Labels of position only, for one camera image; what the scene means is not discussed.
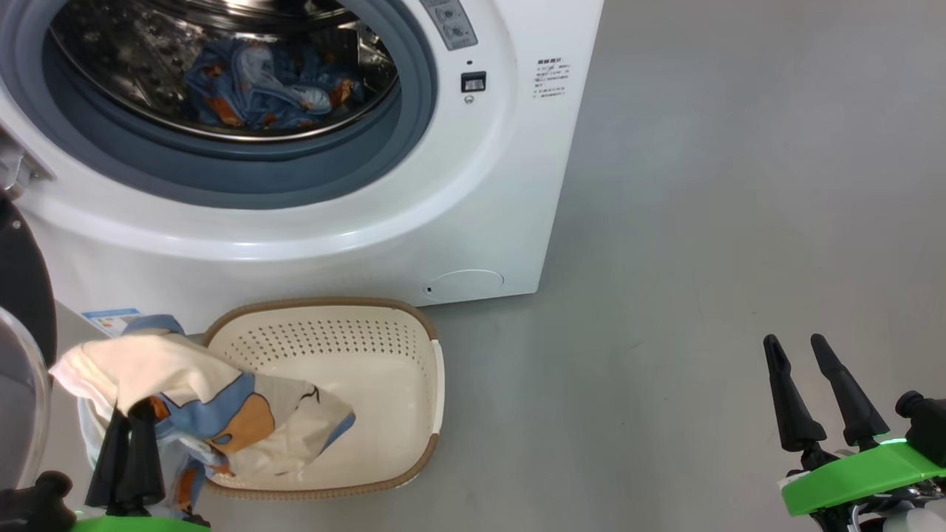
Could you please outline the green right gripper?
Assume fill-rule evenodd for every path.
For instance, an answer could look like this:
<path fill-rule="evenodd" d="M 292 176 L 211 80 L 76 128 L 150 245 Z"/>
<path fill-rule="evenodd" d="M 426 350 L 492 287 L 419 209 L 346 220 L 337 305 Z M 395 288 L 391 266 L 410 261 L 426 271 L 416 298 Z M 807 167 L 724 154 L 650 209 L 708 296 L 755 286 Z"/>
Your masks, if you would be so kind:
<path fill-rule="evenodd" d="M 942 531 L 944 522 L 926 505 L 944 499 L 944 468 L 906 441 L 876 437 L 890 428 L 848 367 L 821 334 L 811 348 L 827 378 L 844 422 L 849 447 L 872 449 L 837 457 L 813 471 L 792 471 L 780 481 L 789 515 L 810 517 L 821 531 Z M 792 366 L 776 335 L 764 337 L 768 380 L 781 448 L 805 452 L 826 438 L 794 384 Z"/>

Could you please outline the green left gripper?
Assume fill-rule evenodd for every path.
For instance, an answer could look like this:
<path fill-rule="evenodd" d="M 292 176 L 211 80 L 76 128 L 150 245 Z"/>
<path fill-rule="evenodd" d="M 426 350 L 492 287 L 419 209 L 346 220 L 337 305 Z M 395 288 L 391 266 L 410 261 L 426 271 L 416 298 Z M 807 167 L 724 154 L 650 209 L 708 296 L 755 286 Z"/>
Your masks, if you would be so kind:
<path fill-rule="evenodd" d="M 138 402 L 127 417 L 115 409 L 106 428 L 85 505 L 124 515 L 148 515 L 148 507 L 166 497 L 155 431 L 156 415 L 149 402 Z M 73 532 L 212 531 L 202 523 L 165 517 L 102 515 L 80 519 Z"/>

